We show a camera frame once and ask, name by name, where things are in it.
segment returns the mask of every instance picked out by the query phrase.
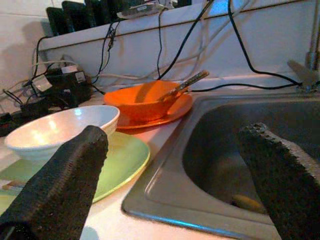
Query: orange bowl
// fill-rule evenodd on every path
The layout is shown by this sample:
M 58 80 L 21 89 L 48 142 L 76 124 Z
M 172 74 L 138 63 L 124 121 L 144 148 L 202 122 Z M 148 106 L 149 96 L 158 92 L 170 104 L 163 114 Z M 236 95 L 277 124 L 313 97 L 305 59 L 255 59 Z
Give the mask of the orange bowl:
M 160 97 L 174 89 L 179 84 L 169 81 L 153 81 L 142 85 L 128 87 L 104 95 L 104 102 L 120 109 L 120 114 L 125 114 L 137 122 L 149 122 L 165 116 L 169 108 L 181 96 L 168 97 L 158 101 Z

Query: white wall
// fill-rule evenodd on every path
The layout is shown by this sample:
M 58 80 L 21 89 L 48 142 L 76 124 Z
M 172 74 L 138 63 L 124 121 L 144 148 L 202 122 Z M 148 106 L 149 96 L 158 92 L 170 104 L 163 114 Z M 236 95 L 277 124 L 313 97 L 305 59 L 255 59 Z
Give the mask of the white wall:
M 32 53 L 37 41 L 40 37 L 51 34 L 46 8 L 58 7 L 61 2 L 60 0 L 0 0 L 1 92 L 2 89 L 30 76 Z M 0 104 L 2 111 L 15 110 L 10 101 L 3 101 Z
M 225 0 L 215 1 L 213 7 L 226 10 Z M 279 3 L 279 0 L 269 0 L 268 2 Z M 287 66 L 288 60 L 295 60 L 304 64 L 306 52 L 312 33 L 312 23 L 314 16 L 315 0 L 305 0 L 273 6 L 264 9 L 244 12 L 236 18 L 239 31 L 246 45 L 248 54 L 253 65 L 261 71 L 271 71 L 277 73 L 291 72 Z M 170 11 L 164 12 L 163 17 L 169 17 Z M 158 16 L 146 16 L 144 21 L 157 21 Z M 205 34 L 210 36 L 226 19 L 227 16 L 210 18 L 206 21 Z M 121 32 L 128 24 L 134 21 L 123 21 L 120 23 L 118 31 Z M 191 23 L 167 26 L 162 29 L 163 52 L 160 63 L 171 62 L 176 55 L 178 48 L 191 26 Z M 96 35 L 95 31 L 106 32 L 103 27 L 92 28 L 71 33 L 69 36 L 56 38 L 60 41 L 77 38 L 83 35 Z M 200 25 L 190 35 L 185 48 L 181 53 L 181 58 L 195 53 L 199 46 Z M 101 59 L 102 40 L 96 39 L 80 44 L 49 49 L 47 57 L 49 60 L 58 60 L 63 54 L 71 56 L 77 63 L 84 67 L 85 71 L 94 75 L 98 71 Z M 155 69 L 159 52 L 158 29 L 150 29 L 138 33 L 118 36 L 114 47 L 111 50 L 111 60 L 104 73 L 127 74 L 144 76 Z M 184 77 L 193 66 L 193 61 L 187 64 L 175 66 L 165 78 L 178 79 Z M 209 45 L 205 51 L 205 57 L 201 58 L 199 69 L 206 69 L 211 72 L 211 77 L 224 78 L 230 76 L 252 75 L 236 35 L 229 24 Z M 104 86 L 112 83 L 114 79 L 102 78 L 99 84 Z M 282 84 L 282 80 L 276 79 L 276 84 Z

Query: plate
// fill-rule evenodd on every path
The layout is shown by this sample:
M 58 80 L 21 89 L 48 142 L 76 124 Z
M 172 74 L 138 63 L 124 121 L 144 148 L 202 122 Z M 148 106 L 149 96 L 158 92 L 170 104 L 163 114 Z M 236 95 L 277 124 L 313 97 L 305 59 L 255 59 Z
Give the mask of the plate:
M 189 110 L 192 108 L 193 100 L 190 95 L 183 94 L 181 97 L 177 99 L 177 101 L 172 105 L 172 107 L 168 110 L 166 116 L 159 118 L 154 121 L 149 122 L 138 122 L 131 120 L 128 116 L 124 114 L 120 114 L 117 129 L 140 129 L 147 128 L 152 126 L 157 126 L 161 124 L 166 124 L 173 122 L 184 116 Z
M 101 169 L 93 203 L 128 183 L 146 166 L 150 158 L 148 145 L 134 136 L 115 132 L 109 142 L 109 151 Z M 21 159 L 0 172 L 0 179 L 27 182 L 41 167 Z M 0 190 L 0 214 L 17 195 L 13 191 Z

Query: white bowl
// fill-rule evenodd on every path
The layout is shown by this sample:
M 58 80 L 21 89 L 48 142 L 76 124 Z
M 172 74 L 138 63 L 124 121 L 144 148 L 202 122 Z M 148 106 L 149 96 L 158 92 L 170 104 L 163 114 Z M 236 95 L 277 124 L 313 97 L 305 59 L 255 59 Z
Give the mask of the white bowl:
M 57 149 L 88 125 L 100 127 L 110 136 L 117 128 L 120 111 L 114 106 L 72 108 L 31 121 L 5 138 L 5 145 L 22 159 L 42 164 Z

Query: textured black pad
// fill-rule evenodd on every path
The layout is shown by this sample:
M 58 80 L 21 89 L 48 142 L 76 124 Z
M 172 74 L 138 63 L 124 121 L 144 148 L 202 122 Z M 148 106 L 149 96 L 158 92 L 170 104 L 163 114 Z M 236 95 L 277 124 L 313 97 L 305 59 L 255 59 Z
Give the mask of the textured black pad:
M 63 144 L 2 214 L 0 232 L 22 224 L 38 240 L 78 240 L 107 151 L 95 126 Z
M 256 191 L 284 240 L 320 239 L 320 165 L 262 124 L 237 135 Z

